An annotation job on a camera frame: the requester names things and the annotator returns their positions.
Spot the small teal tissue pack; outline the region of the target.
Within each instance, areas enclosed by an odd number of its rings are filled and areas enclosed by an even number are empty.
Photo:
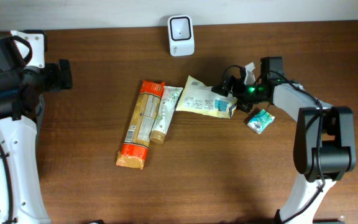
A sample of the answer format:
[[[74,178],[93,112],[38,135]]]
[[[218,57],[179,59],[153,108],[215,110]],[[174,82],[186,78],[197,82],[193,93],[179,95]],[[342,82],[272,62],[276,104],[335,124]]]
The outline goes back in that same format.
[[[274,121],[275,117],[266,110],[260,110],[247,123],[248,127],[257,134],[261,134],[264,129]]]

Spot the yellow white snack bag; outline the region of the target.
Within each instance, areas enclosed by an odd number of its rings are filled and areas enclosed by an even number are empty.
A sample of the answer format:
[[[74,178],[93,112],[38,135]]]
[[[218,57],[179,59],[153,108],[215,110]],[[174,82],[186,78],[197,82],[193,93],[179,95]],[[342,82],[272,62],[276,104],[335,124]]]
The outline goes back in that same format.
[[[217,118],[231,119],[236,109],[237,98],[232,95],[221,96],[212,92],[199,80],[189,76],[176,111],[186,111]]]

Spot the white cream tube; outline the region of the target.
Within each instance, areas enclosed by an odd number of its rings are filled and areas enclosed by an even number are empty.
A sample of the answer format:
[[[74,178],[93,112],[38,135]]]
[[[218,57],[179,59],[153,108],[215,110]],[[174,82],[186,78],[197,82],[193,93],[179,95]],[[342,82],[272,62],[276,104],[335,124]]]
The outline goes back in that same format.
[[[150,140],[163,144],[183,87],[165,86]]]

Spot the orange spaghetti package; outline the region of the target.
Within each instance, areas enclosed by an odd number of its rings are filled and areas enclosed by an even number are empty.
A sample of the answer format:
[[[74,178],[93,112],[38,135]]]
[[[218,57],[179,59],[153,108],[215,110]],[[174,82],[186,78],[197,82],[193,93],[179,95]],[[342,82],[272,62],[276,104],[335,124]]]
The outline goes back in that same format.
[[[143,169],[165,82],[143,80],[116,165]]]

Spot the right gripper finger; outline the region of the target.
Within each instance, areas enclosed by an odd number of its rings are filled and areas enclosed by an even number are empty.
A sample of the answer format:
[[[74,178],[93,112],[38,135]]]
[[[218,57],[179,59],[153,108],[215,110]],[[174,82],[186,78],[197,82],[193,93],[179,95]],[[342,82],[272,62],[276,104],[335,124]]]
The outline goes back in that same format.
[[[211,91],[213,93],[219,94],[221,96],[228,96],[228,94],[229,94],[229,92],[226,90],[226,88],[222,84],[213,86]]]
[[[250,113],[252,108],[253,108],[253,103],[252,102],[247,102],[247,103],[244,103],[244,102],[241,102],[241,101],[237,102],[237,107],[236,107],[237,110],[241,110],[241,111],[243,111],[245,113]]]

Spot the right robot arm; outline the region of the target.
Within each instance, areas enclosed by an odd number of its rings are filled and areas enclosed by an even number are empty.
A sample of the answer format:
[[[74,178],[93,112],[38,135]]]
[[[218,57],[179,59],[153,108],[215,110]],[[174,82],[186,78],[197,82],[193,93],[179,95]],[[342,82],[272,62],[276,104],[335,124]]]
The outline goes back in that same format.
[[[279,56],[260,60],[260,75],[249,82],[245,67],[240,78],[223,72],[212,92],[237,98],[240,110],[257,103],[280,108],[296,121],[293,161],[297,177],[290,196],[278,209],[274,223],[312,223],[324,196],[356,166],[354,117],[347,106],[333,106],[288,79]]]

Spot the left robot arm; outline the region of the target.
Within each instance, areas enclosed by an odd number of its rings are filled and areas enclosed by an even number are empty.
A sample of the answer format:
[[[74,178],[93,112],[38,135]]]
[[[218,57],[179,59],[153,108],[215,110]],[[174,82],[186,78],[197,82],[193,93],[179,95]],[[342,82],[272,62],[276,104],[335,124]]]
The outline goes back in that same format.
[[[47,63],[42,30],[0,35],[0,223],[49,223],[36,149],[44,93],[73,86],[70,63]]]

